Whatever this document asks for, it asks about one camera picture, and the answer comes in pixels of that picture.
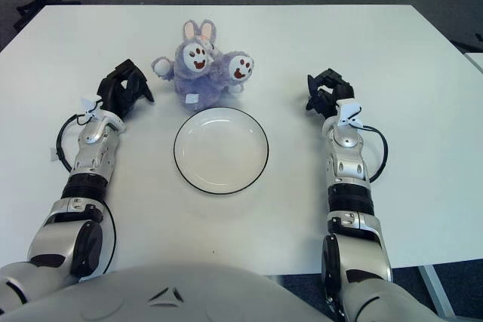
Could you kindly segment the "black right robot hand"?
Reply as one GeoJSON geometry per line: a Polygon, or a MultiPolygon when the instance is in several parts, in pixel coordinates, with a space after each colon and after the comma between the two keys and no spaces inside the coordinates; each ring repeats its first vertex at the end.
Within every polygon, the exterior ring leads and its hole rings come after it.
{"type": "Polygon", "coordinates": [[[314,110],[325,118],[337,114],[337,101],[354,97],[352,85],[344,81],[333,69],[327,69],[312,77],[307,75],[309,98],[306,111],[314,110]]]}

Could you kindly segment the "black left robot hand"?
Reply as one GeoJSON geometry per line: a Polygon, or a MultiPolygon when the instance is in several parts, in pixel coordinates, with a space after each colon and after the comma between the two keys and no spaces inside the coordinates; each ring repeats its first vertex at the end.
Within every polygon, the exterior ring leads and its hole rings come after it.
{"type": "Polygon", "coordinates": [[[102,100],[100,108],[116,114],[120,119],[127,116],[140,98],[154,102],[145,75],[130,59],[116,66],[100,82],[97,95],[102,100]]]}

